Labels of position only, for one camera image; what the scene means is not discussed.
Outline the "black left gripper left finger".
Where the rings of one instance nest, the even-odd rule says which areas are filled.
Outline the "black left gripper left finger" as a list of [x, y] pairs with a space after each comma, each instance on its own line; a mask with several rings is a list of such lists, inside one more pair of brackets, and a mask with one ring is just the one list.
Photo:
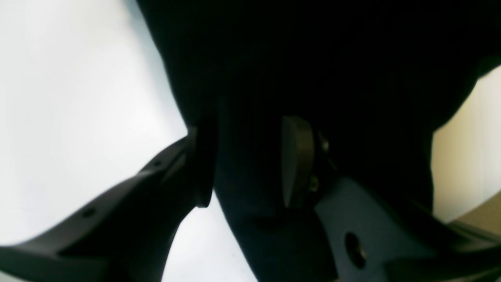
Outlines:
[[1, 271], [31, 282], [160, 282], [182, 220], [211, 201], [218, 130], [190, 127], [139, 173], [47, 232], [1, 248]]

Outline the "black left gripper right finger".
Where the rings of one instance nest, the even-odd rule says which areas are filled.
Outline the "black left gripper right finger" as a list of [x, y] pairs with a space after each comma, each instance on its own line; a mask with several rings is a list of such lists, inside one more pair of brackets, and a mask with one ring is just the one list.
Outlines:
[[499, 235], [340, 174], [318, 130], [297, 116], [281, 124], [283, 203], [318, 216], [340, 282], [500, 281]]

